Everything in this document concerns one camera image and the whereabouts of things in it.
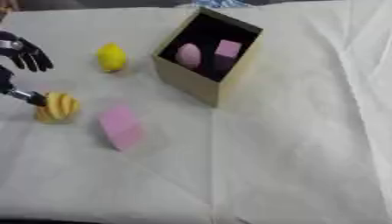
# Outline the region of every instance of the pink cube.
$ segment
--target pink cube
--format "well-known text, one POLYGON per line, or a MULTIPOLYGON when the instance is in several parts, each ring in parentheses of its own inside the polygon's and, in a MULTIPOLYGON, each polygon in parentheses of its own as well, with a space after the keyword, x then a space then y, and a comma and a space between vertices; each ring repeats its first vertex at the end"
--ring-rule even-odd
POLYGON ((221 40, 215 50, 215 68, 218 70, 230 69, 238 57, 241 46, 242 44, 234 41, 221 40))
POLYGON ((142 137, 140 122, 125 105, 103 112, 99 120, 108 139, 118 150, 130 148, 142 137))

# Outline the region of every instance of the yellow toy banana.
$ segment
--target yellow toy banana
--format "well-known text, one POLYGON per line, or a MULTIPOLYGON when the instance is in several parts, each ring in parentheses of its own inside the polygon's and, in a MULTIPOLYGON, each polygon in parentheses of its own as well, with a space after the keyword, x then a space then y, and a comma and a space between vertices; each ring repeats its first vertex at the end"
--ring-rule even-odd
POLYGON ((51 92, 45 96, 46 106, 36 110, 36 119, 42 123, 70 120, 80 110, 79 102, 69 94, 51 92))

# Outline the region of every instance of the white cloth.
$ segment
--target white cloth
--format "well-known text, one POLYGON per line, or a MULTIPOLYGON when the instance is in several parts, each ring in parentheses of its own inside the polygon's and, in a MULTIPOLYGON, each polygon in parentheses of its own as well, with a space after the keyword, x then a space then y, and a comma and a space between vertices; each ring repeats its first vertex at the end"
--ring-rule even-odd
POLYGON ((193 9, 11 14, 5 29, 42 46, 56 66, 17 73, 16 83, 68 92, 82 113, 69 125, 44 125, 33 121, 32 107, 2 98, 0 214, 115 223, 389 223, 390 5, 221 10, 264 34, 253 73, 218 109, 163 84, 152 66, 154 48, 193 9), (95 50, 110 41, 129 55, 120 75, 95 64, 95 50), (126 152, 111 150, 96 122, 117 102, 145 129, 126 152))

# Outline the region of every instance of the pink egg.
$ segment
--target pink egg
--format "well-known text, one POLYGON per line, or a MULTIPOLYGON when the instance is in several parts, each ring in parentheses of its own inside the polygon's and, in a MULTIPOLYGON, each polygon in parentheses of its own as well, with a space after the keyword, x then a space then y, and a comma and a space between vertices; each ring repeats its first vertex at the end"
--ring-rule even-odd
POLYGON ((194 69, 201 62, 200 49, 194 44, 184 44, 177 51, 176 61, 183 67, 194 69))

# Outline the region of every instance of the open box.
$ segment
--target open box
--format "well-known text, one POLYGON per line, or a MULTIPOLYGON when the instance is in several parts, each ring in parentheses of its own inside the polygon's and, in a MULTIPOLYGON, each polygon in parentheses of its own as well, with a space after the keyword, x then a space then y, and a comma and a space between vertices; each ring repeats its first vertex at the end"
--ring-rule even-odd
POLYGON ((262 31, 252 24, 199 8, 153 53, 158 75, 164 82, 217 107, 257 55, 262 31), (239 56, 227 71, 214 68, 214 51, 222 39, 241 43, 239 56), (178 49, 186 43, 194 43, 201 51, 201 64, 194 70, 175 59, 178 49))

